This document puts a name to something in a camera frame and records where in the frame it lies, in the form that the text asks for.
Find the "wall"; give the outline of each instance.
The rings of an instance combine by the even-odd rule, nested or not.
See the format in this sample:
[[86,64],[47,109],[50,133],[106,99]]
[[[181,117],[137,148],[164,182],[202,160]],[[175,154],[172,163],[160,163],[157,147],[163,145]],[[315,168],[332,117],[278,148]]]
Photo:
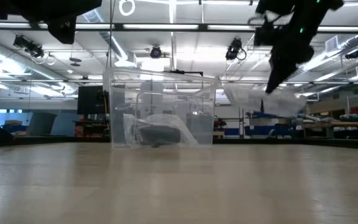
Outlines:
[[4,125],[6,120],[22,121],[22,125],[27,126],[31,116],[32,113],[0,113],[0,126]]
[[345,113],[348,113],[347,97],[349,97],[350,108],[358,106],[358,96],[355,96],[352,91],[354,88],[358,88],[358,86],[354,85],[348,90],[340,91],[339,99],[335,100],[333,99],[333,94],[338,92],[323,95],[320,102],[314,102],[309,105],[310,113],[321,113],[334,110],[345,110]]

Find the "gray floor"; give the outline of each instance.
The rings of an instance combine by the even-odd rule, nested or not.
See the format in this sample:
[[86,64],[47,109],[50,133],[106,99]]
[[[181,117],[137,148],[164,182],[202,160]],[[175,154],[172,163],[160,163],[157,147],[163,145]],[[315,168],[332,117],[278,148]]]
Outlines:
[[0,223],[358,223],[358,149],[0,148]]

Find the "metal pole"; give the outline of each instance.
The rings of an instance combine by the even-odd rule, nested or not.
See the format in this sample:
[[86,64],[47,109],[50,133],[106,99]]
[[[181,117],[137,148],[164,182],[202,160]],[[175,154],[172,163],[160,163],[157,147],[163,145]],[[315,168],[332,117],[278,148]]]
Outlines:
[[349,97],[346,97],[346,101],[347,101],[347,113],[351,112],[351,106],[350,106],[350,102],[349,102]]
[[176,33],[171,32],[171,71],[177,69],[177,42]]

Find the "motion capture camera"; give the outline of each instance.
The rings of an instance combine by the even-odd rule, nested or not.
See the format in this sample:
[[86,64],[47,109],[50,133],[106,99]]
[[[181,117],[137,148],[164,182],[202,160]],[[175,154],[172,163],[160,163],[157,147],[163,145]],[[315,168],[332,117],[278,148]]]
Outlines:
[[42,45],[36,44],[31,40],[27,40],[22,35],[16,36],[13,46],[19,49],[24,49],[25,52],[29,53],[31,57],[34,58],[42,58],[45,55],[44,50],[42,50]]
[[153,46],[153,49],[150,51],[150,57],[152,59],[158,59],[162,56],[162,51],[159,46]]
[[[239,58],[239,54],[241,52],[245,53],[245,57]],[[227,48],[226,52],[226,60],[231,61],[234,59],[244,60],[247,57],[247,53],[242,48],[242,42],[240,38],[234,38],[234,40],[231,42],[230,46]]]
[[[314,50],[310,42],[317,34],[318,26],[328,10],[336,11],[343,4],[342,0],[259,1],[255,13],[259,15],[257,17],[264,19],[264,23],[255,30],[254,45],[272,46],[269,60],[272,71],[266,93],[273,92],[281,82],[295,72],[297,64],[311,60]],[[278,14],[278,17],[269,21],[266,16],[267,11]],[[282,26],[274,25],[279,18],[291,13],[289,23]]]

